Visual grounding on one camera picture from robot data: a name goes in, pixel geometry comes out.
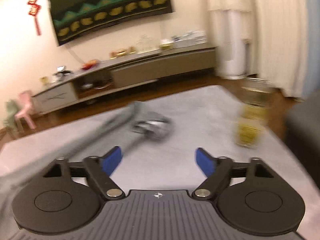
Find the television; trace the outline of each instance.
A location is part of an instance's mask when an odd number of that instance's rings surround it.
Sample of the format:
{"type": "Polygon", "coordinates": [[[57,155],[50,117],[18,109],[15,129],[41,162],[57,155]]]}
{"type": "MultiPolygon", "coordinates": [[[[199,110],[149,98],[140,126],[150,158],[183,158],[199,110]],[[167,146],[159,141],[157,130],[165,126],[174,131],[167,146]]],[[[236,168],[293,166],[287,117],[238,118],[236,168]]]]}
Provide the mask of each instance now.
{"type": "Polygon", "coordinates": [[[172,12],[170,0],[49,0],[59,46],[100,28],[172,12]]]}

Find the beige wall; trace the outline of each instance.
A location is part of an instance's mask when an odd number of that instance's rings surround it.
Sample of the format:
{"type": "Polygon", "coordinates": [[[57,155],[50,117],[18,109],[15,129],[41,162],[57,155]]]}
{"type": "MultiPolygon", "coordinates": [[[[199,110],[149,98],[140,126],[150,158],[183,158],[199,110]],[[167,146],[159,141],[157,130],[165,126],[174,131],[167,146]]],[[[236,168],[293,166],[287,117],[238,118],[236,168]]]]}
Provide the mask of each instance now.
{"type": "MultiPolygon", "coordinates": [[[[37,92],[39,77],[49,76],[57,66],[76,70],[80,64],[65,46],[57,47],[47,0],[38,14],[42,35],[36,36],[27,0],[0,0],[0,127],[6,117],[4,102],[16,99],[23,90],[37,92]]],[[[134,45],[141,35],[155,39],[180,35],[188,30],[205,29],[204,0],[172,0],[175,12],[147,17],[106,28],[69,43],[84,61],[107,60],[110,51],[134,45]]]]}

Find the tv stand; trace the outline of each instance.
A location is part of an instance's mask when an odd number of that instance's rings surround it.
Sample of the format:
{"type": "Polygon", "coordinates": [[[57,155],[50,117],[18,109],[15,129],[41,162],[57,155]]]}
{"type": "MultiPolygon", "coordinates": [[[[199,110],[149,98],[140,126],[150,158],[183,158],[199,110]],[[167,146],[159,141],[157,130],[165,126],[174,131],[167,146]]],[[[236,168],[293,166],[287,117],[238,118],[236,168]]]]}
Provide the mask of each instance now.
{"type": "Polygon", "coordinates": [[[215,48],[209,43],[132,54],[79,70],[33,96],[37,111],[47,114],[103,95],[156,82],[158,79],[216,65],[215,48]],[[83,90],[83,85],[94,86],[83,90]]]}

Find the silver screw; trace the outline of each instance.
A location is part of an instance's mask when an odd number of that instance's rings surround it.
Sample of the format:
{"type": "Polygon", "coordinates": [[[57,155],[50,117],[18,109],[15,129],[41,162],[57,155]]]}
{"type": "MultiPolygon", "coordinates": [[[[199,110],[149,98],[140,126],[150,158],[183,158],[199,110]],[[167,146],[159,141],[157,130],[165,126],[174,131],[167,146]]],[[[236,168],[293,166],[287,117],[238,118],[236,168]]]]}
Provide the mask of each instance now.
{"type": "Polygon", "coordinates": [[[198,197],[207,197],[211,194],[211,192],[207,189],[200,188],[195,191],[196,196],[198,197]]]}
{"type": "Polygon", "coordinates": [[[122,194],[122,190],[120,190],[118,188],[112,188],[107,191],[107,195],[109,197],[119,197],[119,196],[121,196],[121,194],[122,194]]]}

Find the red hanging decoration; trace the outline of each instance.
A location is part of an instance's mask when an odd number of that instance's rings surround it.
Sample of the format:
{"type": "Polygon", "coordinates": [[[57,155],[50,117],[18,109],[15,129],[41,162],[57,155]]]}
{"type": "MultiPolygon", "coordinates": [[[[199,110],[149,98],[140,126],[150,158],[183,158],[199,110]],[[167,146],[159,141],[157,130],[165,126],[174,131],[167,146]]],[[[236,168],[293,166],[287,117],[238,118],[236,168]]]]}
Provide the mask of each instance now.
{"type": "Polygon", "coordinates": [[[28,5],[31,5],[30,11],[29,11],[29,15],[33,16],[34,21],[35,21],[35,26],[36,26],[36,33],[38,36],[41,35],[41,31],[40,31],[40,27],[39,27],[39,23],[38,23],[38,18],[37,18],[37,14],[39,12],[39,10],[41,9],[41,6],[37,4],[37,0],[29,0],[28,5]]]}

